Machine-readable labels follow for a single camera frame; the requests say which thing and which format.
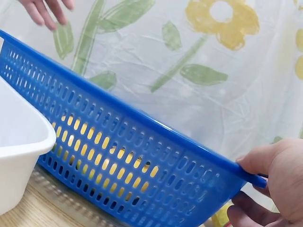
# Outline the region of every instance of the wooden surface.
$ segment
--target wooden surface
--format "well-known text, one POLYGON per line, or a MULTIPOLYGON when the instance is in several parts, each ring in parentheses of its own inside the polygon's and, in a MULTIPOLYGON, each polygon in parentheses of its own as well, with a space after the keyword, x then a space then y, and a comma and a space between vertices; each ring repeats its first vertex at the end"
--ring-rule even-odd
POLYGON ((49 176, 33 171, 24 197, 0 227, 125 227, 49 176))

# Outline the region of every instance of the white plastic container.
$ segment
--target white plastic container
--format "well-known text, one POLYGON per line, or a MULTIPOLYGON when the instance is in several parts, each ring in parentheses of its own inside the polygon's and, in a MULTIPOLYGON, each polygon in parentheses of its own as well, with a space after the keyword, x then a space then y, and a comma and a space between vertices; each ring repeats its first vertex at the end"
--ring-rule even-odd
POLYGON ((56 134, 48 120, 0 77, 0 215, 23 197, 40 155, 56 134))

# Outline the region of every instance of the blue plastic basket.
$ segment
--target blue plastic basket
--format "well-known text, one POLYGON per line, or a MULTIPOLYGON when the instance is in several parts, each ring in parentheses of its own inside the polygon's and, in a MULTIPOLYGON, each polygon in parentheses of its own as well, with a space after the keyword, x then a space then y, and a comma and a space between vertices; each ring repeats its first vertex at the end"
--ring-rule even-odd
POLYGON ((246 182, 266 186, 12 36, 0 37, 0 75, 57 133, 38 163, 117 219, 134 227, 196 227, 246 182))

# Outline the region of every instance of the yellow flower print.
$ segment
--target yellow flower print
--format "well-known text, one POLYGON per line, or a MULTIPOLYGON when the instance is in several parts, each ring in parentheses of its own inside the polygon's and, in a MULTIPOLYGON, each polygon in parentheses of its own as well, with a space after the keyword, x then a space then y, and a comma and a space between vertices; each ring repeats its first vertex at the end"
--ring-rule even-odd
MULTIPOLYGON (((299 29, 296 34, 295 43, 300 52, 303 52, 303 29, 299 29)), ((299 79, 303 79, 303 56, 301 55, 295 64, 295 73, 299 79)))
POLYGON ((299 0, 294 0, 294 4, 298 7, 298 9, 301 11, 303 10, 303 6, 300 5, 299 0))
POLYGON ((190 0, 186 15, 194 31, 216 35, 217 40, 231 50, 245 45, 245 35, 259 32, 258 16, 244 0, 190 0), (229 21, 219 22, 211 15, 210 9, 217 2, 225 2, 233 9, 229 21))

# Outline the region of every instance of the hand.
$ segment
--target hand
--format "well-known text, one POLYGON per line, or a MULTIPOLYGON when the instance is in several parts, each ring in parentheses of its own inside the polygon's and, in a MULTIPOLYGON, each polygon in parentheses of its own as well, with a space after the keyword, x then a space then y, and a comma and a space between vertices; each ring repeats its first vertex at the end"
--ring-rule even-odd
POLYGON ((240 192, 227 212, 233 227, 303 227, 303 140, 261 146, 237 162, 249 173, 268 175, 267 188, 256 189, 272 198, 280 214, 240 192))
MULTIPOLYGON (((28 14, 32 18, 32 20, 40 25, 46 25, 46 27, 50 30, 56 29, 56 24, 51 18, 45 3, 48 5, 49 9, 53 12, 58 22, 62 25, 67 23, 67 19, 62 11, 62 8, 58 2, 58 0, 19 0, 20 3, 25 7, 28 14)), ((73 0, 62 0, 63 4, 69 10, 72 10, 74 7, 73 0)))

